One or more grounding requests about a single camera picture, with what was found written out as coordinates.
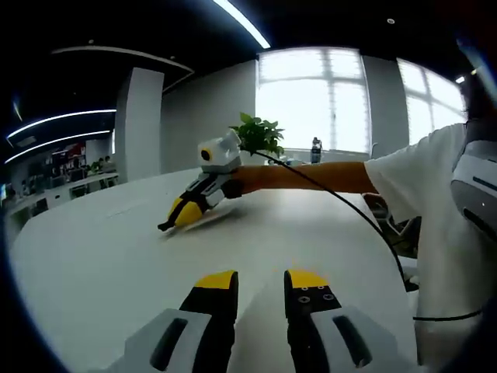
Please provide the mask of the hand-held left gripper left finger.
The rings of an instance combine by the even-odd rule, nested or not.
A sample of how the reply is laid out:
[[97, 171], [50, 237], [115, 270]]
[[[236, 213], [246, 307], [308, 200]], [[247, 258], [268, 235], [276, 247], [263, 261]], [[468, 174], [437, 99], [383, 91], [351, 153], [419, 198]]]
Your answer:
[[166, 309], [124, 344], [111, 372], [226, 372], [235, 341], [238, 272], [198, 280], [178, 309]]

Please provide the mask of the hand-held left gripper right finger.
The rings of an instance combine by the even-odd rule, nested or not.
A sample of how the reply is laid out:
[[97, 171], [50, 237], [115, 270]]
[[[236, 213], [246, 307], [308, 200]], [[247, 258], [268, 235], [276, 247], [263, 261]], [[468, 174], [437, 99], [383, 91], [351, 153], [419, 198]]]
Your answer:
[[307, 270], [283, 278], [287, 342], [296, 372], [413, 372], [394, 336], [359, 309], [341, 305]]

